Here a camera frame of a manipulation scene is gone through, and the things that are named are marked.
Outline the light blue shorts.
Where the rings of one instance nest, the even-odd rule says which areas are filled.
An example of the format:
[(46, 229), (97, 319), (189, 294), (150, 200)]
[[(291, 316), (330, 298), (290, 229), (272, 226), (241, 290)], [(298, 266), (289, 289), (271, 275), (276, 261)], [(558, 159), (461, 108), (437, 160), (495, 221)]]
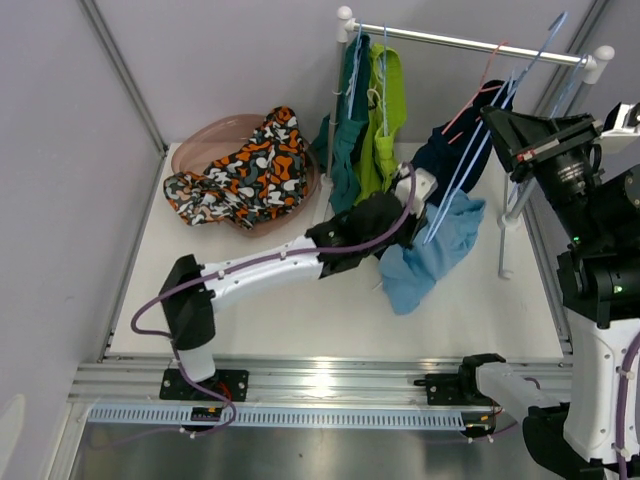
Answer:
[(475, 246), (486, 201), (460, 191), (434, 237), (419, 230), (410, 248), (393, 245), (382, 254), (378, 271), (393, 312), (408, 315)]

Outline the blue wire hanger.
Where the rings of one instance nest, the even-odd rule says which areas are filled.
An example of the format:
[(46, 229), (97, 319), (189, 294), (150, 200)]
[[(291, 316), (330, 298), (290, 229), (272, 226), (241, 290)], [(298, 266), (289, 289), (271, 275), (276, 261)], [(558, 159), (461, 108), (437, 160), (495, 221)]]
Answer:
[[(574, 66), (570, 70), (562, 70), (560, 67), (552, 75), (544, 94), (540, 98), (533, 113), (537, 116), (556, 117), (565, 113), (571, 95), (575, 93), (579, 83), (581, 67)], [(525, 194), (533, 180), (526, 180), (522, 184), (515, 184), (507, 198), (507, 207), (515, 209), (519, 198)]]

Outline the navy blue shorts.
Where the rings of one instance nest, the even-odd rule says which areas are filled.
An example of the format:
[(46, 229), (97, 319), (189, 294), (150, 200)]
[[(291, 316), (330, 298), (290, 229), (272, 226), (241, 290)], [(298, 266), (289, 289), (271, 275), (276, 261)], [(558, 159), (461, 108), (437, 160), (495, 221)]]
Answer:
[(445, 123), (434, 128), (427, 143), (414, 154), (411, 160), (414, 168), (423, 168), (437, 179), (437, 189), (428, 199), (431, 204), (441, 204), (452, 178), (455, 178), (451, 187), (451, 190), (454, 190), (475, 154), (476, 161), (460, 189), (469, 193), (479, 181), (492, 150), (490, 139), (482, 145), (488, 131), (481, 121), (480, 113), (481, 109), (489, 106), (494, 99), (495, 106), (501, 106), (509, 93), (503, 84), (503, 80), (485, 83), (471, 104), (453, 121), (453, 125)]

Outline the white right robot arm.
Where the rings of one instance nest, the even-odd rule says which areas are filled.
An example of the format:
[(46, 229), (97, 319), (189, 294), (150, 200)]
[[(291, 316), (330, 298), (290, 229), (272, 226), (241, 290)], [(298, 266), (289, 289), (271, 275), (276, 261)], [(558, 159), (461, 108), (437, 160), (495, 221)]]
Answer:
[(603, 180), (604, 154), (639, 135), (639, 108), (543, 118), (482, 111), (515, 182), (534, 179), (569, 237), (557, 276), (573, 347), (571, 395), (561, 402), (517, 376), (497, 354), (464, 358), (456, 382), (468, 403), (503, 408), (536, 463), (566, 479), (639, 473), (639, 170)]

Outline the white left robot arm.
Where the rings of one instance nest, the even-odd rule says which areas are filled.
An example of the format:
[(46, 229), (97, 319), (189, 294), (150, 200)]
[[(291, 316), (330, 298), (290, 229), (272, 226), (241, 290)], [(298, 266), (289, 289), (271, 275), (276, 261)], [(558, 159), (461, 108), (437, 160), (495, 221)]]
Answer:
[(182, 388), (197, 400), (216, 390), (216, 313), (270, 287), (341, 274), (391, 245), (411, 245), (425, 224), (428, 197), (376, 193), (263, 255), (207, 265), (194, 255), (179, 258), (160, 297), (172, 347), (185, 372)]

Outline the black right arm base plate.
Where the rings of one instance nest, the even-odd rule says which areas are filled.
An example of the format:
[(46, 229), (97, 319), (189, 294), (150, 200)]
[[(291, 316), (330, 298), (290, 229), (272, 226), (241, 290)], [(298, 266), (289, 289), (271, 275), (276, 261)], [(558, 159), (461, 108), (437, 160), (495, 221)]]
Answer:
[(459, 373), (431, 373), (413, 381), (425, 391), (430, 406), (489, 407), (493, 401), (483, 395), (474, 379)]

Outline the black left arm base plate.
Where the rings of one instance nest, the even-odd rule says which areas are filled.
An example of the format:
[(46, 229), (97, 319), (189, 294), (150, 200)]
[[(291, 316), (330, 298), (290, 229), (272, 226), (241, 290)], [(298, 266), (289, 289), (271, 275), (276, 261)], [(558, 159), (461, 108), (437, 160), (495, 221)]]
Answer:
[[(247, 370), (219, 369), (211, 379), (200, 382), (200, 385), (233, 402), (244, 402), (249, 386), (249, 372)], [(164, 371), (159, 398), (182, 401), (212, 399), (211, 396), (190, 386), (176, 368)]]

